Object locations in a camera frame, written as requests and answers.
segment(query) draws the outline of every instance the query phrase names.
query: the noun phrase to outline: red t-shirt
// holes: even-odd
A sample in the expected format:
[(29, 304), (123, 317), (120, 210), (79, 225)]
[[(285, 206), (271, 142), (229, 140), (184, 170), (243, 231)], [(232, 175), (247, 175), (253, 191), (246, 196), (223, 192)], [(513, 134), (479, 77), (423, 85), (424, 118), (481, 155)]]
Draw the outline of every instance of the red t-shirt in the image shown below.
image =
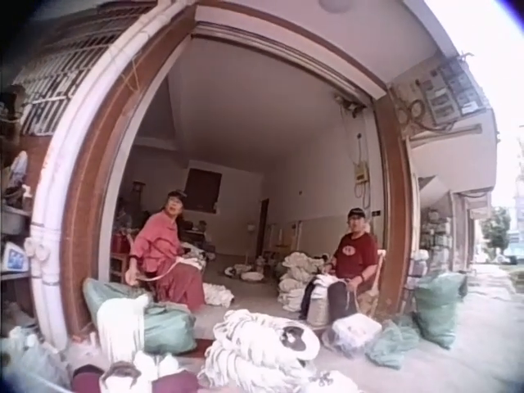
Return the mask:
[[(355, 278), (362, 274), (368, 266), (378, 264), (375, 239), (369, 233), (365, 233), (356, 239), (352, 239), (351, 236), (351, 233), (348, 233), (342, 237), (335, 254), (333, 254), (337, 259), (335, 274), (339, 278)], [(361, 285), (370, 288), (373, 285), (373, 277), (370, 277), (367, 282)]]

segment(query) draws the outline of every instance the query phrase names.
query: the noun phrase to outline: person in red t-shirt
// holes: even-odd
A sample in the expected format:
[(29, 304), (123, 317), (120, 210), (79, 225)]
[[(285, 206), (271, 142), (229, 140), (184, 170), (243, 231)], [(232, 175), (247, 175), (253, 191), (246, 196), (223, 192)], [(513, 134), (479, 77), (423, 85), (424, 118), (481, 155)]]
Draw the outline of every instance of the person in red t-shirt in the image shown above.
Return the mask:
[[(347, 215), (347, 223), (350, 232), (342, 237), (333, 257), (323, 269), (323, 273), (334, 273), (344, 280), (332, 284), (327, 289), (331, 320), (356, 312), (355, 300), (348, 296), (371, 289), (377, 272), (377, 243), (373, 236), (366, 232), (366, 214), (360, 208), (351, 209)], [(300, 307), (301, 319), (307, 318), (314, 289), (313, 281), (305, 289)]]

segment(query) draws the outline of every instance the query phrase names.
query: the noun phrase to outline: metal window grille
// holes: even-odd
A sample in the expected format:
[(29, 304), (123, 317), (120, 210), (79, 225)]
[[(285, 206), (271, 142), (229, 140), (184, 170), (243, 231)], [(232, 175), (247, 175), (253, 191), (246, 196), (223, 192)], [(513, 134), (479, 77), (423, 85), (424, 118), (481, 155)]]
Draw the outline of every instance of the metal window grille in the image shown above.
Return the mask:
[(27, 93), (20, 119), (23, 135), (51, 136), (71, 98), (107, 48), (151, 3), (110, 3), (80, 12), (45, 40), (15, 78)]

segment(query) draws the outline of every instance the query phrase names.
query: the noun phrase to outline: dark trousers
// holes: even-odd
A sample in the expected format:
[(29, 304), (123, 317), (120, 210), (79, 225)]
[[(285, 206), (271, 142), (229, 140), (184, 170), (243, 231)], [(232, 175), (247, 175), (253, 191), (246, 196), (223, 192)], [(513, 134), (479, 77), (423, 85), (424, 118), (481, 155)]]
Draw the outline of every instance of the dark trousers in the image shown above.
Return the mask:
[[(311, 295), (314, 290), (313, 278), (304, 290), (304, 297), (300, 304), (300, 319), (307, 319), (309, 306), (311, 305)], [(327, 302), (329, 305), (329, 319), (330, 322), (334, 322), (337, 319), (349, 317), (350, 315), (356, 314), (357, 310), (355, 304), (355, 294), (347, 290), (345, 282), (335, 282), (330, 285), (327, 289)]]

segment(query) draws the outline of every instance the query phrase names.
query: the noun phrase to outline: black cap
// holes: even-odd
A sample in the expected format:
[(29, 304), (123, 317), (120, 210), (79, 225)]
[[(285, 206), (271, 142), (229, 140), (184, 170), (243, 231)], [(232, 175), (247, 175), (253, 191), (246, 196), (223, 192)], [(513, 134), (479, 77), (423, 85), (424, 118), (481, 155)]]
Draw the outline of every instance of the black cap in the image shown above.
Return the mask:
[(362, 209), (360, 209), (359, 207), (355, 207), (355, 208), (350, 210), (350, 212), (348, 213), (347, 216), (349, 218), (357, 217), (359, 219), (365, 219), (366, 218), (366, 213)]
[(186, 199), (186, 197), (187, 197), (186, 193), (182, 190), (174, 190), (170, 192), (169, 194), (167, 194), (167, 199), (178, 198), (182, 203)]

